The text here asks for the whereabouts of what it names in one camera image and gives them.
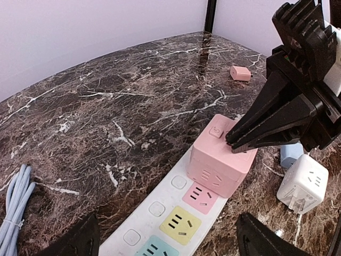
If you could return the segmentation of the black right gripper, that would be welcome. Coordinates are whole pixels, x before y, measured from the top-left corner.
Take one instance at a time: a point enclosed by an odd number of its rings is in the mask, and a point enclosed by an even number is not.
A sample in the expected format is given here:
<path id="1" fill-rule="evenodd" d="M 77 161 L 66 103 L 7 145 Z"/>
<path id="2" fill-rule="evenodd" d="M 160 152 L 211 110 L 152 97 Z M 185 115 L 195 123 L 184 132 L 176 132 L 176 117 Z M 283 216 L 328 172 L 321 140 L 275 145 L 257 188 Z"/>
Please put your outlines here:
<path id="1" fill-rule="evenodd" d="M 226 135 L 233 153 L 300 141 L 323 149 L 340 135 L 340 31 L 314 1 L 284 3 L 272 21 L 282 44 L 266 61 L 267 81 Z"/>

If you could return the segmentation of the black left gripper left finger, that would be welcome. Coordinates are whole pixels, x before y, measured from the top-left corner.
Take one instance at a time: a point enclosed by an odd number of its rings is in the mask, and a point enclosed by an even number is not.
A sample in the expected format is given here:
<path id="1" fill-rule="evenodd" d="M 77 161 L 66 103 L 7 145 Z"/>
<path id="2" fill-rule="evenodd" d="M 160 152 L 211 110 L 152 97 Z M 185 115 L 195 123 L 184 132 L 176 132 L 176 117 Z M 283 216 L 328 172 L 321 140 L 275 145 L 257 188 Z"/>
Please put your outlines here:
<path id="1" fill-rule="evenodd" d="M 99 255 L 100 229 L 95 213 L 86 215 L 56 242 L 38 252 L 38 256 Z"/>

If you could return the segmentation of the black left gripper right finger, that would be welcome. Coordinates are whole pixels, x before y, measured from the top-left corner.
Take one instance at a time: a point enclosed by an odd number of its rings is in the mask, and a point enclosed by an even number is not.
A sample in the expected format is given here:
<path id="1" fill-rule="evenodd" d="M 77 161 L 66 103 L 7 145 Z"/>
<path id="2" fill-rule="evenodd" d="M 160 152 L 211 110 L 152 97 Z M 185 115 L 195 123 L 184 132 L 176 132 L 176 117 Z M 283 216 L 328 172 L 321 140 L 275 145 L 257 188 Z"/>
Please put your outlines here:
<path id="1" fill-rule="evenodd" d="M 309 256 L 309 254 L 276 235 L 249 212 L 236 221 L 239 254 L 242 256 Z"/>

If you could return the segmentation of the small pink charger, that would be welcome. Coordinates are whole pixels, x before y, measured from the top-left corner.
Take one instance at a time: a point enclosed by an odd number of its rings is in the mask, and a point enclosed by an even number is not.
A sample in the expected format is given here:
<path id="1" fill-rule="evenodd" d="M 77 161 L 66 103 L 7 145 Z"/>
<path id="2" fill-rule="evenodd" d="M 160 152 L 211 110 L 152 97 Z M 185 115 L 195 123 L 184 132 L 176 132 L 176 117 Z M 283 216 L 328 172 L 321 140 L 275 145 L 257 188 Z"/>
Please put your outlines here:
<path id="1" fill-rule="evenodd" d="M 251 79 L 250 70 L 242 66 L 231 66 L 230 75 L 234 81 L 249 82 Z"/>

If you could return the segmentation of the white multicolour power strip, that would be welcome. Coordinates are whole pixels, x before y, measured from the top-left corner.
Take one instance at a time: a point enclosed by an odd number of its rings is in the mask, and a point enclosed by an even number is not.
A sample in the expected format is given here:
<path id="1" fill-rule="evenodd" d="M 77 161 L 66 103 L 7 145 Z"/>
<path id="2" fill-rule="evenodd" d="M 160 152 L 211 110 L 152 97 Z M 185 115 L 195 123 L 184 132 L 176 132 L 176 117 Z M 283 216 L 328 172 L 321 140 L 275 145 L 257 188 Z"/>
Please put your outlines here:
<path id="1" fill-rule="evenodd" d="M 194 255 L 227 200 L 186 176 L 190 154 L 102 243 L 99 255 Z"/>

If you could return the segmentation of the pink cube socket adapter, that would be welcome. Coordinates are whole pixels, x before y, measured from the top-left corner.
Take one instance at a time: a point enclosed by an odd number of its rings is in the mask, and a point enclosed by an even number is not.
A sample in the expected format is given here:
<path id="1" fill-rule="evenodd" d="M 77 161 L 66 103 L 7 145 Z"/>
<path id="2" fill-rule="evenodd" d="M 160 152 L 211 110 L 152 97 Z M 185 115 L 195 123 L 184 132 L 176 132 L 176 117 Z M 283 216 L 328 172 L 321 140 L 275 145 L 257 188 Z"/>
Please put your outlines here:
<path id="1" fill-rule="evenodd" d="M 257 149 L 236 153 L 225 136 L 237 122 L 216 114 L 192 145 L 187 176 L 224 198 L 230 198 L 251 169 Z"/>

